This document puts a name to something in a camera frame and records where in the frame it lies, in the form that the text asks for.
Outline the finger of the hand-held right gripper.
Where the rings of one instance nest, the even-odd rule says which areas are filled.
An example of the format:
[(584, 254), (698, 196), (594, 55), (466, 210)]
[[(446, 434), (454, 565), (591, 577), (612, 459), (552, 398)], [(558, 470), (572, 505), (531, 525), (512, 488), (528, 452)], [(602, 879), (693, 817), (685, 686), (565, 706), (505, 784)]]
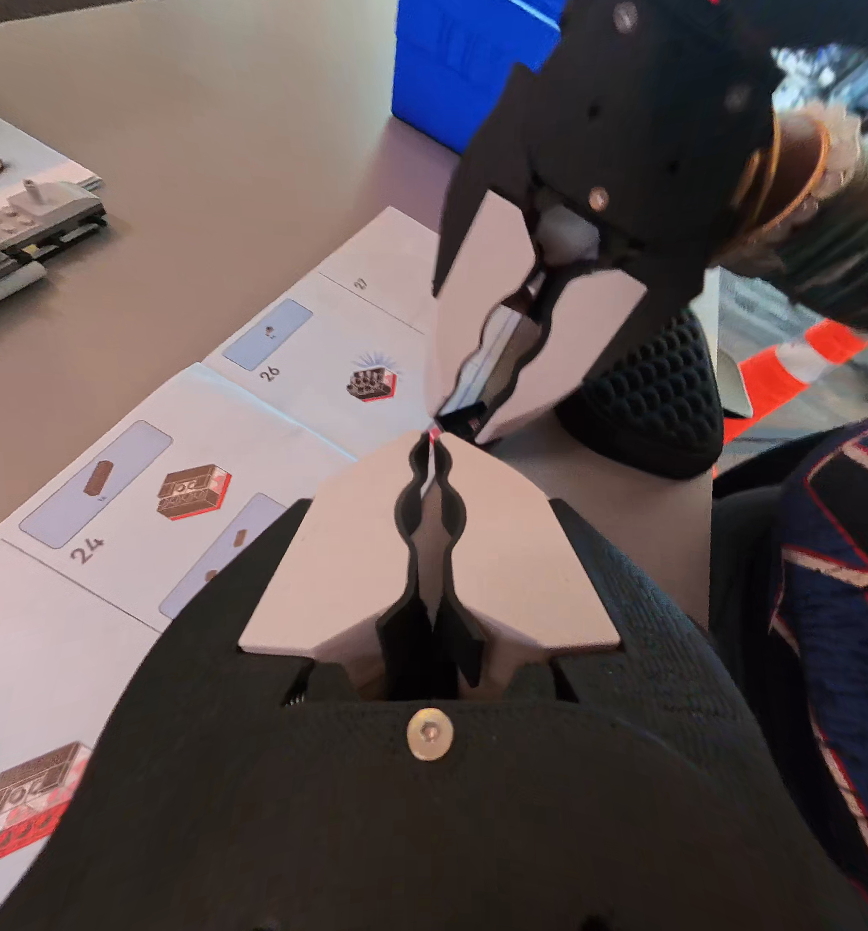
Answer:
[(536, 354), (515, 372), (509, 396), (475, 438), (483, 446), (550, 412), (582, 383), (647, 288), (621, 270), (574, 278), (563, 288)]
[[(526, 284), (536, 264), (533, 240), (521, 210), (487, 191), (435, 297), (426, 337), (424, 392), (428, 415), (439, 419), (466, 363), (480, 350), (489, 317)], [(530, 321), (532, 343), (487, 408), (480, 431), (521, 431), (541, 416), (547, 402), (530, 385), (531, 368), (543, 356), (549, 320)]]

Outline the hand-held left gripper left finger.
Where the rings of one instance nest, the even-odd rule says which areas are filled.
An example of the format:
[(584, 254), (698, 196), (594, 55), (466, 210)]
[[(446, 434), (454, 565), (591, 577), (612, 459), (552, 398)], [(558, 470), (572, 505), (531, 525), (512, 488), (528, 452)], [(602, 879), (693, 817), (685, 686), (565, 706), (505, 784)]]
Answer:
[(432, 627), (413, 535), (428, 432), (412, 430), (322, 483), (239, 639), (246, 654), (338, 664), (358, 691), (413, 697)]

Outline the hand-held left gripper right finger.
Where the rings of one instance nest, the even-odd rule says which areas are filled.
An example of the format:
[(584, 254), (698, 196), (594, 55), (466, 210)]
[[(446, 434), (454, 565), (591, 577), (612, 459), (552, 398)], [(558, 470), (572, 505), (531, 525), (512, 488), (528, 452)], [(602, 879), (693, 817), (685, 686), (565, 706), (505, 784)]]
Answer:
[(470, 688), (621, 638), (545, 493), (457, 436), (434, 444), (449, 536), (436, 632)]

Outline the black red brick assembly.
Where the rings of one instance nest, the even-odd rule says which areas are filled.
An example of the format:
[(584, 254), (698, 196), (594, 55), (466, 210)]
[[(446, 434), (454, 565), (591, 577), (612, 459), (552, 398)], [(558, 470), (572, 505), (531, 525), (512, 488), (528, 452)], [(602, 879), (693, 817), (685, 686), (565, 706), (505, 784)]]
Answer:
[(476, 446), (486, 420), (487, 407), (482, 401), (457, 408), (449, 413), (439, 413), (433, 419), (442, 435), (457, 436)]

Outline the blue plastic bin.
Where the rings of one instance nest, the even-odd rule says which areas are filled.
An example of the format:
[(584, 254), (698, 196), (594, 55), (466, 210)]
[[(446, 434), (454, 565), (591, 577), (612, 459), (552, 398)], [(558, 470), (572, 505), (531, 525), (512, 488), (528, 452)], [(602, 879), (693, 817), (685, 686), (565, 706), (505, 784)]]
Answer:
[(498, 102), (514, 64), (537, 70), (564, 1), (401, 1), (391, 111), (456, 154)]

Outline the person's right forearm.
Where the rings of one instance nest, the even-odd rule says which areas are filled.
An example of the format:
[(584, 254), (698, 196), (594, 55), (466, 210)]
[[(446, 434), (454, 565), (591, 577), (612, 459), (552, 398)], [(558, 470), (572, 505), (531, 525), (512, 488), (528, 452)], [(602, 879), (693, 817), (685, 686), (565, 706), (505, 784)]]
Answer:
[(741, 247), (720, 267), (756, 278), (797, 305), (868, 332), (868, 147), (847, 185), (782, 239)]

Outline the person's right hand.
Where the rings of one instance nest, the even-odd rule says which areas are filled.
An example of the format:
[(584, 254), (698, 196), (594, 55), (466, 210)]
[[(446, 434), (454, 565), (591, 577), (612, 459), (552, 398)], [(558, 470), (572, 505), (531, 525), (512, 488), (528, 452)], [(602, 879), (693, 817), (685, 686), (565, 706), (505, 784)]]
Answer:
[(853, 180), (861, 161), (862, 117), (818, 100), (773, 113), (773, 139), (745, 170), (733, 206), (735, 236), (721, 256), (769, 247), (807, 225)]

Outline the black cushioned pad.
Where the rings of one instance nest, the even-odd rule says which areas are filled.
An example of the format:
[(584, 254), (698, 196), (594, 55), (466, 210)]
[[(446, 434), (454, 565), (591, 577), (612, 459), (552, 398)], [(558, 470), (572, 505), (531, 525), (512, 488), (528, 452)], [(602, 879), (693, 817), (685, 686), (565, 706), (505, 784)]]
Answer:
[(554, 413), (581, 446), (649, 475), (688, 481), (723, 449), (723, 408), (706, 336), (687, 308)]

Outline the orange traffic cone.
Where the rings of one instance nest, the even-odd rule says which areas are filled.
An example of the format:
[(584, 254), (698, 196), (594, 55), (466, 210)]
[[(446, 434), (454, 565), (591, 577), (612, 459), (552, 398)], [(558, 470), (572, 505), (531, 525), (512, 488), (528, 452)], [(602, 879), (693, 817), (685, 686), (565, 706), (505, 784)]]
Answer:
[(766, 347), (736, 365), (751, 412), (724, 417), (723, 445), (776, 413), (868, 347), (868, 332), (821, 320), (799, 337)]

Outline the open instruction booklet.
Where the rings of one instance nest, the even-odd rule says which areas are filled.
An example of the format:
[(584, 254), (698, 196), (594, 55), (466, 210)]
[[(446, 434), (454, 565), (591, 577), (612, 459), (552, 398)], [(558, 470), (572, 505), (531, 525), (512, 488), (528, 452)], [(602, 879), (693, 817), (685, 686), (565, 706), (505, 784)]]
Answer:
[(428, 427), (437, 250), (387, 207), (0, 523), (0, 905), (177, 613), (295, 501)]

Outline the person's dark blue patterned shirt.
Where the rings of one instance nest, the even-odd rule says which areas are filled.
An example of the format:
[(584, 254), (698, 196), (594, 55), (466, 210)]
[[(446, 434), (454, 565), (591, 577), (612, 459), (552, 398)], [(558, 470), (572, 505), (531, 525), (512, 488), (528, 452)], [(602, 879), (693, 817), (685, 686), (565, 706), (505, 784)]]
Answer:
[(868, 902), (868, 419), (790, 474), (776, 541), (770, 627), (798, 662), (826, 795), (811, 822)]

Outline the grey red toy truck model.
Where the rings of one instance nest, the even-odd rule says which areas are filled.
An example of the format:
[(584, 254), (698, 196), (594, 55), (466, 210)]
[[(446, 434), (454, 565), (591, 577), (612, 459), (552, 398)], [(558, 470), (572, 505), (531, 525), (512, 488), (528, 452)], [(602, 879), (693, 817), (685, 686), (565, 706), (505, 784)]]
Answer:
[(25, 180), (0, 208), (0, 302), (35, 285), (46, 259), (106, 227), (101, 189)]

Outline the closed instruction booklet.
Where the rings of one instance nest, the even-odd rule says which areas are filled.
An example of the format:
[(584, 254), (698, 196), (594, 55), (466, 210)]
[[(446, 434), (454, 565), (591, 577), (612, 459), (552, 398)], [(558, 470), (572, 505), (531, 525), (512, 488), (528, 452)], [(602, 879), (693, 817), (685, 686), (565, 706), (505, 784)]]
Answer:
[(24, 189), (25, 180), (69, 181), (100, 189), (102, 178), (0, 118), (0, 208)]

